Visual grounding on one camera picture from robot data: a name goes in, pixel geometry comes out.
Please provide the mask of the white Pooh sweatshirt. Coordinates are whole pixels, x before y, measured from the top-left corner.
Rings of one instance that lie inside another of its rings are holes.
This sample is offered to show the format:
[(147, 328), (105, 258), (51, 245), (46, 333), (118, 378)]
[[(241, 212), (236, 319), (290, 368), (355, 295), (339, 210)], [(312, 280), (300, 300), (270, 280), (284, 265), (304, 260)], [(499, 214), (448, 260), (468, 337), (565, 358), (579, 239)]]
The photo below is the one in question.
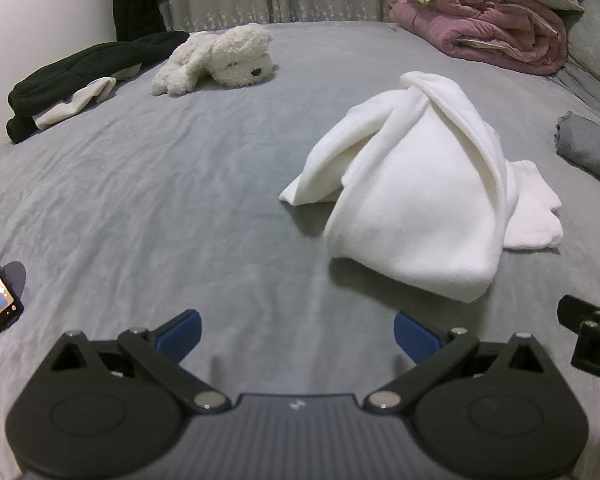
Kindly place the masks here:
[(332, 203), (333, 257), (466, 304), (489, 288), (504, 250), (564, 236), (562, 203), (538, 167), (505, 157), (455, 81), (421, 72), (352, 107), (280, 199)]

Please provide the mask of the folded grey garment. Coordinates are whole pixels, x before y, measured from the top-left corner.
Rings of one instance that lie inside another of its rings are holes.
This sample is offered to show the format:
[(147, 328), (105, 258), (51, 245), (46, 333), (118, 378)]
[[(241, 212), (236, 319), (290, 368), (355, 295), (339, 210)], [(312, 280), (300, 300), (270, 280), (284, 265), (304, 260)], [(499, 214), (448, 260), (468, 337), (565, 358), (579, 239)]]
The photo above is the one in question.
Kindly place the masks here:
[(559, 117), (555, 133), (556, 153), (600, 180), (600, 125), (568, 112)]

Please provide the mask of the cream cloth under black garment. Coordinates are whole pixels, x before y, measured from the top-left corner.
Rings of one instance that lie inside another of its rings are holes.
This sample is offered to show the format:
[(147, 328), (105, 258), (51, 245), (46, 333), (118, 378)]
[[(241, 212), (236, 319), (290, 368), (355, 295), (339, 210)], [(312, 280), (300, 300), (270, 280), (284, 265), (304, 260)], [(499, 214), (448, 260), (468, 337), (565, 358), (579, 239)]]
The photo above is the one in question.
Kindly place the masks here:
[(99, 104), (110, 97), (111, 92), (118, 81), (114, 77), (102, 77), (93, 80), (82, 89), (73, 93), (70, 98), (61, 101), (43, 113), (33, 117), (35, 127), (38, 130), (45, 130), (58, 122), (80, 114), (90, 105)]

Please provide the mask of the black garment on bed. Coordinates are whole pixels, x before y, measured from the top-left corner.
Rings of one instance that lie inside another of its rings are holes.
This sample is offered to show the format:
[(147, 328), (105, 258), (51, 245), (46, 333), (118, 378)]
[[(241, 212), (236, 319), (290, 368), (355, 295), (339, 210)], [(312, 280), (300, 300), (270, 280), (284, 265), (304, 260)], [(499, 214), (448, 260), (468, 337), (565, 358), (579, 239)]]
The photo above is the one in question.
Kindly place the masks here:
[(92, 81), (137, 65), (162, 62), (187, 39), (187, 32), (156, 32), (132, 41), (104, 42), (39, 68), (9, 92), (7, 102), (14, 112), (6, 124), (9, 140), (18, 144), (29, 139), (38, 130), (36, 115)]

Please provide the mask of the folded mauve comforter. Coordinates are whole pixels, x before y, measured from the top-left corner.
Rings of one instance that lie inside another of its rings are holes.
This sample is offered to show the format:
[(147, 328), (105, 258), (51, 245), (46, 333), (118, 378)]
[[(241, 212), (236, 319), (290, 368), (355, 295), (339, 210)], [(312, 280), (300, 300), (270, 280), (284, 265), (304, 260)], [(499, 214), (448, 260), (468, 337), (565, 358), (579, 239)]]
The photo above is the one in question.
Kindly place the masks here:
[(389, 0), (391, 21), (451, 58), (532, 75), (564, 67), (562, 19), (534, 0)]

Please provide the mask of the white plush dog toy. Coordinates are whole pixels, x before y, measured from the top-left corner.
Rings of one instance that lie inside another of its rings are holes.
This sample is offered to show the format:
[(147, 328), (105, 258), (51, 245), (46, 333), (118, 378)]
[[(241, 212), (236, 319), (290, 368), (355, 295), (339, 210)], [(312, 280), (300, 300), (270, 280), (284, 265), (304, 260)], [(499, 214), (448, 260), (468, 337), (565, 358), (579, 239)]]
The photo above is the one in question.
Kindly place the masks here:
[(272, 35), (257, 23), (225, 32), (192, 32), (170, 55), (151, 83), (154, 96), (182, 96), (210, 77), (228, 88), (260, 84), (272, 76)]

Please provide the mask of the black hanging garment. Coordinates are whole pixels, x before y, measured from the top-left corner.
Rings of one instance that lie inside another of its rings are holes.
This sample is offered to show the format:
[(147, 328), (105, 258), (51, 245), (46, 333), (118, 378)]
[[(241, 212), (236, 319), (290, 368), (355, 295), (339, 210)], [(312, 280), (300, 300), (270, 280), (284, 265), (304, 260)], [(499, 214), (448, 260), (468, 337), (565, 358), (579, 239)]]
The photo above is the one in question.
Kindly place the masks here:
[(158, 0), (112, 0), (118, 41), (132, 41), (165, 32)]

